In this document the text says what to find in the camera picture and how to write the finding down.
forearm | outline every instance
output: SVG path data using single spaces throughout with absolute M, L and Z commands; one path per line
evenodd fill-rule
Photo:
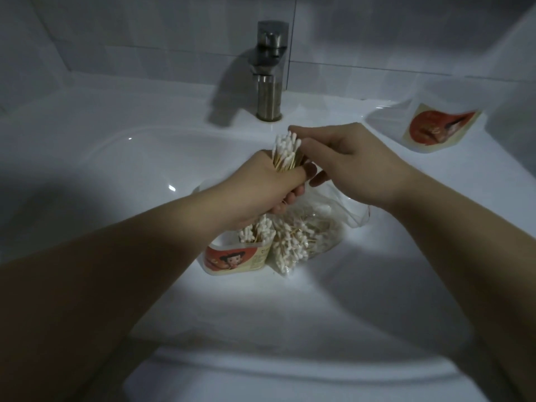
M 39 392 L 45 400 L 86 380 L 224 228 L 214 195 L 168 203 L 2 266 L 1 393 L 30 400 Z
M 534 392 L 536 241 L 422 174 L 388 209 L 410 232 L 520 390 Z

hand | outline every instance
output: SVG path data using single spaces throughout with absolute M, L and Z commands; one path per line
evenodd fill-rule
M 233 222 L 229 229 L 241 229 L 271 211 L 284 213 L 286 206 L 303 195 L 303 184 L 316 174 L 308 163 L 286 172 L 277 172 L 268 152 L 258 151 L 224 182 L 215 186 Z
M 362 124 L 288 129 L 302 139 L 302 153 L 323 169 L 311 186 L 331 179 L 346 196 L 385 209 L 418 173 Z

sink basin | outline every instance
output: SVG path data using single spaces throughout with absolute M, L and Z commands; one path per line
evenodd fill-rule
M 46 200 L 19 211 L 2 233 L 3 255 L 23 256 L 188 195 L 273 139 L 173 128 L 121 133 Z M 179 346 L 189 358 L 207 350 L 284 357 L 345 366 L 346 376 L 368 380 L 450 375 L 456 368 L 445 357 L 473 337 L 410 236 L 379 209 L 288 278 L 269 267 L 214 277 L 194 261 L 132 335 Z

left hand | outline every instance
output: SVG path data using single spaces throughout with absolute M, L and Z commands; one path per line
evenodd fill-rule
M 266 212 L 281 214 L 305 192 L 304 183 L 316 175 L 316 166 L 306 163 L 278 172 L 267 151 L 256 152 L 216 189 L 232 219 L 229 229 L 241 229 Z

right hand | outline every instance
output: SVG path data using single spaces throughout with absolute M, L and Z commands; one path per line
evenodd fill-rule
M 288 129 L 301 138 L 301 152 L 323 169 L 311 180 L 312 187 L 331 179 L 346 196 L 386 209 L 419 174 L 362 124 Z

